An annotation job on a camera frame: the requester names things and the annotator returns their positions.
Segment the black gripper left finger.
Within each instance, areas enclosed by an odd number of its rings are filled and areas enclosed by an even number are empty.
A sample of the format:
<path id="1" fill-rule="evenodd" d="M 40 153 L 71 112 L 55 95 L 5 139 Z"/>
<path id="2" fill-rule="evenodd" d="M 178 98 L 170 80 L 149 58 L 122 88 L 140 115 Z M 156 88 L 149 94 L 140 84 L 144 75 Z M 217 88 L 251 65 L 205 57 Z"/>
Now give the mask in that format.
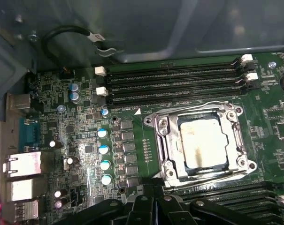
<path id="1" fill-rule="evenodd" d="M 66 217 L 68 225 L 151 225 L 155 179 L 143 179 L 143 194 L 127 200 L 107 199 Z"/>

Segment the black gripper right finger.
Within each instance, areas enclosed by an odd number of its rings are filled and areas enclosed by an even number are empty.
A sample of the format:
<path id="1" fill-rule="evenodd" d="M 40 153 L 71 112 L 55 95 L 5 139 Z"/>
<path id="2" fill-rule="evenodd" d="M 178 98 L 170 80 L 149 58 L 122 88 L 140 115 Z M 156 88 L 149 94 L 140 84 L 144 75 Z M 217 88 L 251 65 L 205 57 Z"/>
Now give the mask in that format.
<path id="1" fill-rule="evenodd" d="M 221 184 L 197 182 L 165 187 L 157 204 L 172 225 L 283 225 L 279 194 L 284 183 L 255 181 Z"/>

